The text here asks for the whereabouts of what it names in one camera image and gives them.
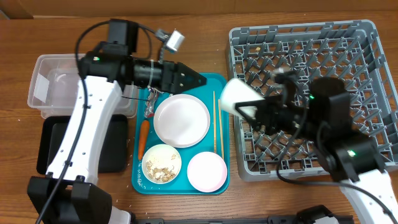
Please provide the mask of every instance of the pink bowl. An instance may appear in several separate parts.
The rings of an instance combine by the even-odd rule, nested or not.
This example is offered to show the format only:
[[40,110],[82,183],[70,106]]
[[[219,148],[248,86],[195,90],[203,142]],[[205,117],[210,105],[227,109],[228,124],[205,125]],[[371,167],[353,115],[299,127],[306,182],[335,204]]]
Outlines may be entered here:
[[227,168],[224,160],[213,152],[201,152],[189,162],[188,180],[201,192],[214,192],[226,180]]

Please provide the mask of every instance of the blue tray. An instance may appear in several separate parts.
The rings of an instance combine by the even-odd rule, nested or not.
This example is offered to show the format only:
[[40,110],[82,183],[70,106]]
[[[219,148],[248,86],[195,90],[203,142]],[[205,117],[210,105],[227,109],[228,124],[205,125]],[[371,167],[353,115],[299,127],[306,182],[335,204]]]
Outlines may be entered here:
[[[203,76],[207,78],[207,84],[205,86],[201,86],[199,88],[195,88],[189,91],[184,92],[185,94],[189,94],[197,97],[199,100],[207,106],[210,112],[210,128],[207,132],[206,136],[200,141],[198,144],[179,149],[178,152],[182,158],[182,167],[178,176],[168,184],[154,184],[147,180],[142,174],[142,164],[141,161],[138,161],[138,142],[139,142],[139,130],[142,121],[144,120],[144,110],[145,110],[145,101],[138,102],[137,108],[137,125],[136,125],[136,137],[134,141],[134,154],[132,158],[132,175],[131,182],[132,186],[136,191],[142,194],[174,194],[174,195],[199,195],[199,194],[221,194],[223,193],[228,185],[229,185],[229,119],[228,114],[225,111],[221,112],[221,116],[223,119],[223,141],[224,141],[224,159],[228,169],[228,175],[224,185],[215,192],[212,193],[203,193],[196,189],[194,189],[188,181],[187,177],[187,167],[191,158],[198,154],[199,152],[213,152],[214,151],[214,127],[213,127],[213,91],[216,93],[216,112],[217,112],[217,136],[220,136],[220,122],[218,121],[218,104],[217,100],[220,98],[221,92],[223,91],[224,86],[226,85],[226,80],[220,75],[216,73],[202,73]],[[146,99],[148,97],[149,92],[147,90],[139,90],[139,98]],[[161,102],[163,102],[169,94],[162,94],[159,96],[159,99],[156,101],[155,110],[159,106]],[[150,130],[146,143],[146,150],[155,146],[157,144],[164,144],[159,137],[157,137],[153,118],[149,118],[150,122]],[[221,141],[220,138],[217,137],[217,153],[221,156]]]

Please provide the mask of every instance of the wooden surface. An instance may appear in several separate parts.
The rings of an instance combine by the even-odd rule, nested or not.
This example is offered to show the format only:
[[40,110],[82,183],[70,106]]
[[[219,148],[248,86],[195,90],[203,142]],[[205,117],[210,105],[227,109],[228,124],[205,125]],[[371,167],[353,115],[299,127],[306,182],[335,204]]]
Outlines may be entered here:
[[[239,26],[261,26],[302,22],[370,19],[381,37],[382,46],[398,83],[398,13],[308,12],[246,14],[223,16],[128,17],[154,29],[177,28],[186,39],[180,52],[167,54],[167,60],[181,61],[198,72],[217,72],[226,76],[224,50],[228,32]],[[30,78],[42,54],[72,53],[77,37],[90,25],[105,18],[0,21],[0,223],[33,223],[37,213],[26,188],[35,171],[43,119],[40,111],[27,106]],[[91,50],[106,39],[105,28],[89,34],[81,52]],[[147,42],[140,36],[139,50],[146,54]],[[148,196],[131,187],[131,164],[118,174],[100,174],[98,185],[113,197],[115,206],[132,211],[139,218],[239,218],[295,214],[297,211],[324,204],[340,215],[354,215],[351,205],[334,187],[301,187],[281,181],[243,182],[236,167],[233,125],[230,122],[231,183],[218,196]],[[133,151],[135,120],[130,120],[129,155]],[[398,190],[398,172],[392,173]],[[328,177],[312,177],[328,180]]]

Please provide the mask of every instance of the gray dish rack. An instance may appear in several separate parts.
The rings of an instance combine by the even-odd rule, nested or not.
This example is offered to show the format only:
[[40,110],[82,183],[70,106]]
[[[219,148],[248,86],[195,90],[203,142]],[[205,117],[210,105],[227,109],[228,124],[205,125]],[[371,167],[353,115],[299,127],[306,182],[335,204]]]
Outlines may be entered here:
[[[238,27],[229,32],[226,51],[229,78],[245,81],[263,96],[276,95],[271,71],[297,70],[298,84],[308,97],[308,84],[318,77],[337,77],[351,93],[356,127],[373,137],[388,171],[398,169],[397,92],[376,26],[369,20]],[[295,97],[301,105],[300,97]],[[277,179],[275,158],[288,141],[281,131],[273,136],[254,132],[234,117],[239,176],[245,181]],[[312,142],[295,140],[283,158],[281,174],[291,179],[324,175]]]

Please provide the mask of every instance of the chopstick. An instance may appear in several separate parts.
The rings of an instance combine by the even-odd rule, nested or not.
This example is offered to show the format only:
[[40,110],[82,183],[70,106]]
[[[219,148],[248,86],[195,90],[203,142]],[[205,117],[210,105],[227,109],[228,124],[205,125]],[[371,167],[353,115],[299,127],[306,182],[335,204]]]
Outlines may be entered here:
[[224,159],[223,122],[221,121],[221,101],[218,99],[218,119],[220,120],[221,156]]
[[217,114],[216,114],[216,92],[213,91],[213,119],[214,119],[214,153],[217,154],[217,128],[216,128],[216,120],[217,120]]

